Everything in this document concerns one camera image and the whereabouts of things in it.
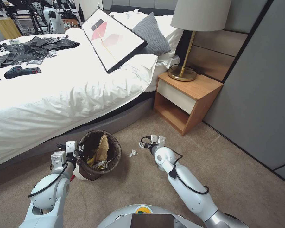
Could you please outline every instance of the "table lamp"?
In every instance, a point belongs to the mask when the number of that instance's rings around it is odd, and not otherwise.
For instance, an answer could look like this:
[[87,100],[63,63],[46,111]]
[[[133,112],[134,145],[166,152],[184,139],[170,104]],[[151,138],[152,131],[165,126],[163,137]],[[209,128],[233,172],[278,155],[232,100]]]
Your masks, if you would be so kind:
[[231,0],[178,0],[171,26],[192,31],[183,66],[168,70],[168,75],[179,81],[193,81],[196,72],[186,69],[196,31],[216,31],[225,28]]

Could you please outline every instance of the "brown trash can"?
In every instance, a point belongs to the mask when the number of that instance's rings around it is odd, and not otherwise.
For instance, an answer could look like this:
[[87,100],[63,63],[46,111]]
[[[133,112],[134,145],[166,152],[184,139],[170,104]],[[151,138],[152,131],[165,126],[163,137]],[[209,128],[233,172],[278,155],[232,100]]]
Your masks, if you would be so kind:
[[[108,165],[106,170],[94,170],[86,162],[88,156],[93,156],[91,154],[92,150],[97,149],[100,139],[106,134],[108,136],[109,150],[108,150],[108,160],[111,162]],[[121,147],[117,139],[110,133],[103,130],[94,130],[87,133],[79,142],[78,146],[84,146],[83,156],[77,161],[78,169],[80,174],[91,181],[96,180],[101,177],[103,174],[111,172],[119,163],[121,158]]]

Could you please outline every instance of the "power drill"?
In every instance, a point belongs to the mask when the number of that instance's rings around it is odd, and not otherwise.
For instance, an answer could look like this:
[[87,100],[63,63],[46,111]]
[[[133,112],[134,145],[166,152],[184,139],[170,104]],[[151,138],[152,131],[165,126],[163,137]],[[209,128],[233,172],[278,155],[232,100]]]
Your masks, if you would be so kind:
[[21,66],[15,66],[6,72],[4,74],[4,77],[6,79],[11,79],[11,78],[15,78],[21,75],[36,74],[36,73],[41,73],[41,70],[39,67],[23,69]]

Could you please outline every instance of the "nightstand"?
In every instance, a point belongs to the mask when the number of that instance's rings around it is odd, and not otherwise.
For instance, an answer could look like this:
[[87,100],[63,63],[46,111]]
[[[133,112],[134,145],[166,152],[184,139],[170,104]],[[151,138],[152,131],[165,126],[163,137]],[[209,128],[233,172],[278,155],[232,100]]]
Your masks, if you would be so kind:
[[203,120],[222,86],[204,75],[182,82],[163,73],[158,76],[154,111],[183,136]]

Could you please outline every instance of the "beige carpet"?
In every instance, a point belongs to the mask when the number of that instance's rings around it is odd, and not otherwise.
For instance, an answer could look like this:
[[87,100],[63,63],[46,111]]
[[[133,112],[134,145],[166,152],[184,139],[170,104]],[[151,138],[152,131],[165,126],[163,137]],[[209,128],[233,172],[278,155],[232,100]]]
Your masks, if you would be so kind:
[[[184,155],[181,164],[210,187],[223,212],[240,218],[250,228],[285,228],[284,181],[204,123],[180,137],[153,112],[115,134],[123,155],[114,172],[95,181],[75,178],[71,182],[64,208],[65,228],[96,227],[113,210],[138,203],[157,205],[204,225],[186,208],[151,154],[138,147],[139,139],[151,134],[165,136],[166,145]],[[138,155],[129,158],[132,149]],[[0,171],[0,227],[21,224],[30,202],[27,195],[49,174],[50,155],[29,158]]]

